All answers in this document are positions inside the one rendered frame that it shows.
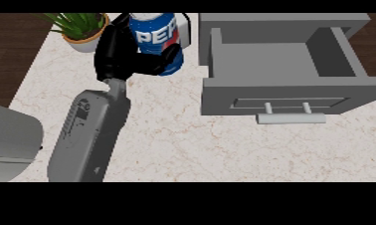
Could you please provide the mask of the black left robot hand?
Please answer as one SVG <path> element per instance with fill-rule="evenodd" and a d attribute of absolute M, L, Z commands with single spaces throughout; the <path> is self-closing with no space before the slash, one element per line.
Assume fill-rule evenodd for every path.
<path fill-rule="evenodd" d="M 98 80 L 127 80 L 140 74 L 139 45 L 130 29 L 132 13 L 123 13 L 105 29 L 95 54 Z"/>

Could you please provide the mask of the blue soda can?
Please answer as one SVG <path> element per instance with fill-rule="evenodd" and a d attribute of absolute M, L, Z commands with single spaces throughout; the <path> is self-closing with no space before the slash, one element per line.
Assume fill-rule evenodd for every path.
<path fill-rule="evenodd" d="M 140 49 L 140 73 L 173 75 L 185 63 L 176 14 L 132 13 L 130 29 Z"/>

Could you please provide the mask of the grey open drawer box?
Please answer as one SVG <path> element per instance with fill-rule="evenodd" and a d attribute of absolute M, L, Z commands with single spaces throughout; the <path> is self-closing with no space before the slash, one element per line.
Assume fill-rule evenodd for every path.
<path fill-rule="evenodd" d="M 338 27 L 319 28 L 303 40 L 248 44 L 226 44 L 222 30 L 214 28 L 211 58 L 217 78 L 294 81 L 368 76 Z"/>

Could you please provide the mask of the grey drawer front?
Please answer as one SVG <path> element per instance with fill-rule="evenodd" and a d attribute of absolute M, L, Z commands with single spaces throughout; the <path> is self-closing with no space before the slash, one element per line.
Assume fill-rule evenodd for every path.
<path fill-rule="evenodd" d="M 376 77 L 314 77 L 288 80 L 202 80 L 202 115 L 255 115 L 270 103 L 276 113 L 342 114 L 376 101 Z"/>

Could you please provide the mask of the green potted plant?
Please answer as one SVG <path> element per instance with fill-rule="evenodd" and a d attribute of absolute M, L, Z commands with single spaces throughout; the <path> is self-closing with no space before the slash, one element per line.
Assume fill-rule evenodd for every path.
<path fill-rule="evenodd" d="M 107 13 L 43 13 L 39 18 L 51 22 L 71 47 L 81 53 L 93 53 L 102 34 L 111 23 Z"/>

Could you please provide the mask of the pale grey rounded object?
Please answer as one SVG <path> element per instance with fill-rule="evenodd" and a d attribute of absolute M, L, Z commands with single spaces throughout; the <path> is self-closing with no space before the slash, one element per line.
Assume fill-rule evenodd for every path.
<path fill-rule="evenodd" d="M 43 135 L 40 121 L 0 106 L 0 182 L 11 181 L 34 162 Z"/>

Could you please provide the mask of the grey cabinet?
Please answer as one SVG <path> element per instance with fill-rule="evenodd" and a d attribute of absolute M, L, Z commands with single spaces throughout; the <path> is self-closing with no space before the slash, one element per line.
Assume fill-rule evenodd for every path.
<path fill-rule="evenodd" d="M 304 43 L 319 28 L 338 27 L 347 38 L 370 22 L 366 13 L 199 13 L 198 61 L 208 65 L 210 32 L 223 31 L 227 44 Z"/>

